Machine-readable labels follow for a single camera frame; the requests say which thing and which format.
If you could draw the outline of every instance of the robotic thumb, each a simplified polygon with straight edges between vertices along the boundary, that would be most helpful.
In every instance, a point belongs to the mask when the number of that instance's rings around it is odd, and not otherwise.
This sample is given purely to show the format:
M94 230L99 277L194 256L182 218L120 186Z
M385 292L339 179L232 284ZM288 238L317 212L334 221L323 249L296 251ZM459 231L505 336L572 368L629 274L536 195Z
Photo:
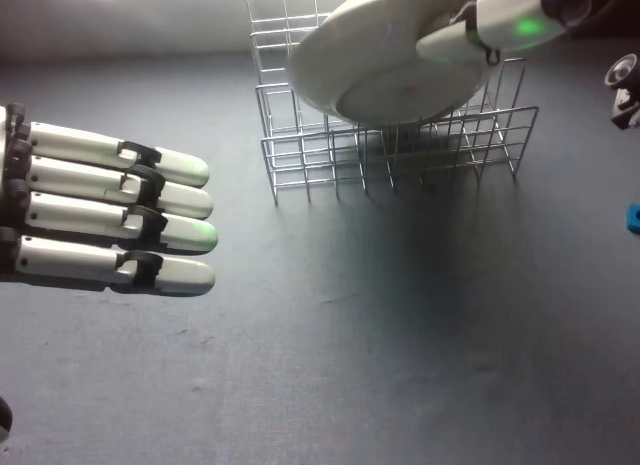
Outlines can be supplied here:
M11 424L13 423L13 414L7 402L0 397L0 443L4 442L9 436Z

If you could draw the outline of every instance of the blue object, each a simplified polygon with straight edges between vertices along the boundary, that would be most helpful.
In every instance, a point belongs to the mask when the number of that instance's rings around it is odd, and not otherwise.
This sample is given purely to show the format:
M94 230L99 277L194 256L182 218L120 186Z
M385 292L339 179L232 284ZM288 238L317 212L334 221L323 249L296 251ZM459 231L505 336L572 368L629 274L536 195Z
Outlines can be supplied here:
M627 210L627 229L633 233L640 233L640 204L634 203Z

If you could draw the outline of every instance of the metal wire basket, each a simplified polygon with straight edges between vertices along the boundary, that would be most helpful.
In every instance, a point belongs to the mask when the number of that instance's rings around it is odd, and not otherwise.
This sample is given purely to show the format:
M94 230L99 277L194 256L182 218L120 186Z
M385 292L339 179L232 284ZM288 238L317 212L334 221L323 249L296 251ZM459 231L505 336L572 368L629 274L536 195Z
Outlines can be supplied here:
M538 107L516 108L524 59L504 60L465 105L444 118L372 130L323 115L301 101L286 81L286 59L345 0L247 0L259 84L261 141L273 199L283 188L375 179L415 180L424 188L470 169L480 179L488 165L516 176Z

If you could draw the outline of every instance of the gray fabric surface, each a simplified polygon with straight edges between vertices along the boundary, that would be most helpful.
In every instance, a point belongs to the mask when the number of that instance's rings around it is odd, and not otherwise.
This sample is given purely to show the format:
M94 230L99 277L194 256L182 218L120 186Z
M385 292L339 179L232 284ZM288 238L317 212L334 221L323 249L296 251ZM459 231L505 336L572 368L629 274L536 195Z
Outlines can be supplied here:
M640 132L608 66L531 56L517 184L273 206L245 56L3 69L33 119L199 155L218 284L196 299L2 285L3 464L637 464Z

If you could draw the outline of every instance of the white plate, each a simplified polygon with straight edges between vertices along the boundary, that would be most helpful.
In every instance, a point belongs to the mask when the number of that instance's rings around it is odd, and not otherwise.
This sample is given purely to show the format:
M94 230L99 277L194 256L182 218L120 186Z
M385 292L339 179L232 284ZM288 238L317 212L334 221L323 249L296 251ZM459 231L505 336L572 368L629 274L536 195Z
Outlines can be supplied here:
M361 125L446 115L482 86L486 61L429 62L415 45L466 1L348 0L292 51L291 86L317 110Z

